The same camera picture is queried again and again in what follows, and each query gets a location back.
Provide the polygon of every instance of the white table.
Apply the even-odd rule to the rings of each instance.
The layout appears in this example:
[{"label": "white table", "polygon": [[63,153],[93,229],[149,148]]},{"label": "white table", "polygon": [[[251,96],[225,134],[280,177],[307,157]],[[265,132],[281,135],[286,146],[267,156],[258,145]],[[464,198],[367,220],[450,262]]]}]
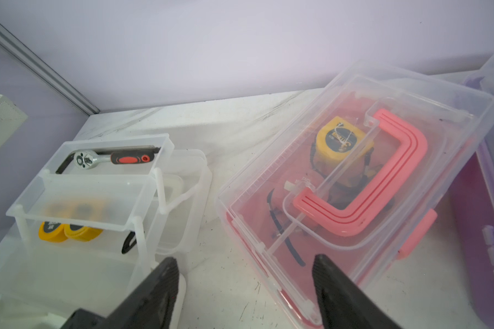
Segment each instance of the white table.
[{"label": "white table", "polygon": [[[460,82],[465,73],[439,77]],[[217,217],[220,187],[321,89],[91,116],[75,140],[170,133],[176,148],[205,152],[213,181],[196,247],[176,255],[187,279],[179,328],[290,328]],[[406,329],[485,328],[474,313],[448,198],[415,251],[366,293]],[[0,260],[6,243],[0,244]]]}]

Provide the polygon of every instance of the ratchet wrench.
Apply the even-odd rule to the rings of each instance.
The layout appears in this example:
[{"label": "ratchet wrench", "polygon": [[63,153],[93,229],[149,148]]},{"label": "ratchet wrench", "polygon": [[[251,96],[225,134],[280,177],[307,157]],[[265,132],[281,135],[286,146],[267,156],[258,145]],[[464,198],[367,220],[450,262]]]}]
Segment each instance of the ratchet wrench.
[{"label": "ratchet wrench", "polygon": [[126,149],[114,151],[111,154],[97,154],[91,149],[75,151],[75,165],[81,169],[91,169],[101,162],[113,164],[138,164],[150,162],[154,159],[153,149]]}]

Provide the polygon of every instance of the tape measure label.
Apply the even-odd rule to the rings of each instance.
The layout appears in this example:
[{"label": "tape measure label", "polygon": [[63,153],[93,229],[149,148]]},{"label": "tape measure label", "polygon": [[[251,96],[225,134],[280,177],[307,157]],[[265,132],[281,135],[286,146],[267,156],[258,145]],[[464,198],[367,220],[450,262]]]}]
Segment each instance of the tape measure label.
[{"label": "tape measure label", "polygon": [[357,137],[349,129],[343,128],[344,124],[340,122],[335,129],[329,131],[325,136],[325,143],[334,152],[349,152],[357,143]]},{"label": "tape measure label", "polygon": [[57,227],[60,226],[60,223],[57,222],[44,222],[44,233],[52,233]]},{"label": "tape measure label", "polygon": [[82,226],[80,225],[70,225],[69,226],[69,229],[71,229],[72,231],[78,231],[80,230],[81,228],[83,228]]}]

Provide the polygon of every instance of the clear plastic bin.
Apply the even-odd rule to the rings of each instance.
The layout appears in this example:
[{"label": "clear plastic bin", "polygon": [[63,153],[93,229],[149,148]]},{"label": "clear plastic bin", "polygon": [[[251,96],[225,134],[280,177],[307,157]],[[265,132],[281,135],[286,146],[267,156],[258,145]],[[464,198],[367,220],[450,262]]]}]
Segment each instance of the clear plastic bin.
[{"label": "clear plastic bin", "polygon": [[491,95],[359,62],[224,185],[217,212],[295,326],[318,327],[314,256],[361,287],[406,257],[493,124]]},{"label": "clear plastic bin", "polygon": [[[54,173],[77,149],[142,145],[161,147],[150,163],[101,163],[89,170],[71,164],[62,174]],[[174,150],[167,134],[63,144],[7,212],[17,221],[18,231],[8,237],[18,240],[18,249],[0,270],[0,293],[64,317],[79,307],[108,315],[156,265],[156,249],[163,254],[191,249],[211,178],[205,155]],[[48,210],[83,203],[93,207],[95,216],[64,212],[59,217],[63,212]],[[103,232],[87,242],[53,243],[38,236],[47,221]],[[136,245],[123,254],[131,232]]]},{"label": "clear plastic bin", "polygon": [[[466,86],[494,95],[494,56]],[[450,187],[474,309],[494,329],[494,127]]]}]

